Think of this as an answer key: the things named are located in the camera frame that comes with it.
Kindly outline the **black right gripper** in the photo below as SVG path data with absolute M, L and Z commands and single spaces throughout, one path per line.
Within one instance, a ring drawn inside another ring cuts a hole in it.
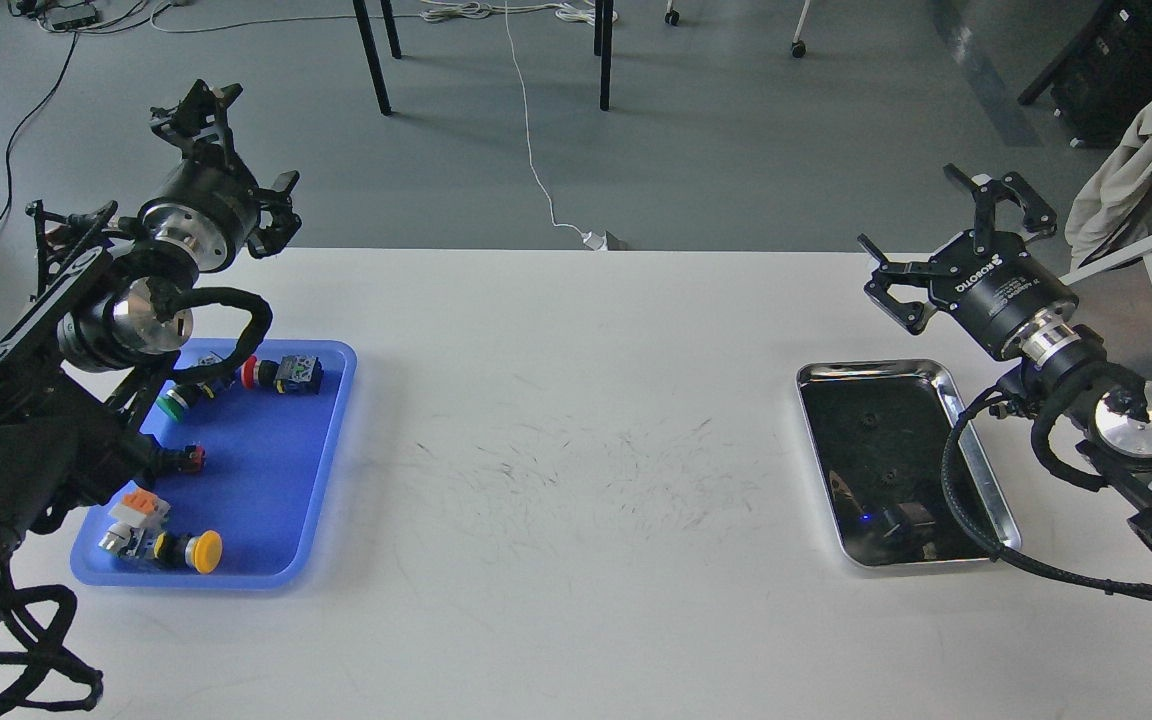
M 867 234 L 859 234 L 861 247 L 877 263 L 864 285 L 865 295 L 910 334 L 923 333 L 940 309 L 993 361 L 1014 359 L 1021 354 L 1014 336 L 1023 325 L 1046 309 L 1069 319 L 1078 300 L 1028 253 L 1020 234 L 996 232 L 996 206 L 1000 202 L 1018 206 L 1024 232 L 1036 238 L 1058 232 L 1056 211 L 1018 172 L 1005 173 L 1002 179 L 968 176 L 955 164 L 945 164 L 943 173 L 973 196 L 972 234 L 960 233 L 931 260 L 910 263 L 892 262 Z M 978 253 L 978 247 L 988 249 Z M 899 301 L 890 295 L 895 285 L 929 290 L 932 302 Z

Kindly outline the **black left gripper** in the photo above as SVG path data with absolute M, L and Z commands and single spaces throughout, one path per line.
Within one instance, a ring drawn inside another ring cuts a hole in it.
M 227 109 L 242 92 L 238 83 L 211 88 L 197 79 L 174 108 L 150 109 L 151 131 L 184 160 L 142 206 L 141 225 L 151 240 L 182 247 L 200 273 L 227 270 L 244 241 L 252 258 L 273 258 L 302 225 L 291 200 L 298 170 L 279 174 L 271 188 L 252 188 L 223 172 L 241 164 Z M 270 223 L 256 227 L 260 211 Z

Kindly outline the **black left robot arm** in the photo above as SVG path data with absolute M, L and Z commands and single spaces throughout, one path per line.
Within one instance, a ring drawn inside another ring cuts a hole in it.
M 141 432 L 157 392 L 233 372 L 270 332 L 273 310 L 256 293 L 197 287 L 241 247 L 279 253 L 301 225 L 298 173 L 264 188 L 234 146 L 241 92 L 198 79 L 151 111 L 152 132 L 182 159 L 137 214 L 119 217 L 115 202 L 70 215 L 28 206 L 38 295 L 0 340 L 0 717 L 90 710 L 103 694 L 100 670 L 65 647 L 76 593 L 17 588 L 13 553 L 129 480 L 196 468 L 198 452 Z

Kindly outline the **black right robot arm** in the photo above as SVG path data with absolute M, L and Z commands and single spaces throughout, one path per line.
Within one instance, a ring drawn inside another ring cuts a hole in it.
M 867 296 L 905 331 L 920 334 L 933 314 L 950 314 L 992 359 L 1015 361 L 957 415 L 946 450 L 957 450 L 983 410 L 1024 416 L 1039 464 L 1078 488 L 1115 488 L 1134 506 L 1129 526 L 1152 553 L 1152 381 L 1111 363 L 1087 325 L 1070 324 L 1078 300 L 1026 247 L 1056 232 L 1056 211 L 1025 179 L 1016 172 L 969 177 L 955 165 L 945 174 L 973 196 L 972 227 L 924 262 L 892 260 L 864 234 L 858 242 L 876 260 Z M 948 511 L 988 559 L 1152 602 L 1152 584 L 1084 577 L 1007 547 L 969 518 L 948 470 L 941 475 Z

